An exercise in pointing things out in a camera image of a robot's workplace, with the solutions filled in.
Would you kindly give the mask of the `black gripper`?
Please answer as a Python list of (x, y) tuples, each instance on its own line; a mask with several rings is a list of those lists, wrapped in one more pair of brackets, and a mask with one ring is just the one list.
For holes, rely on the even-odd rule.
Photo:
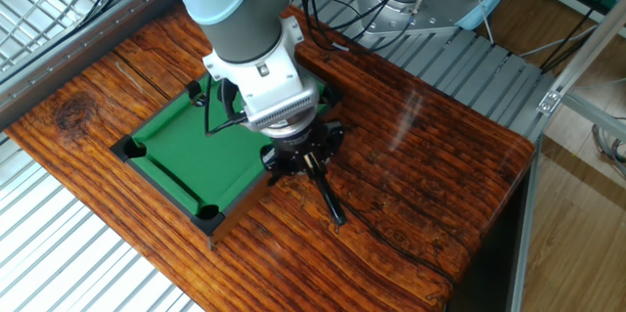
[(312, 154), (312, 167), (323, 168), (335, 156), (344, 139), (341, 122), (314, 120), (301, 132), (288, 138), (274, 139), (263, 147), (263, 166), (271, 174), (268, 186), (281, 178), (301, 173), (307, 166), (304, 157)]

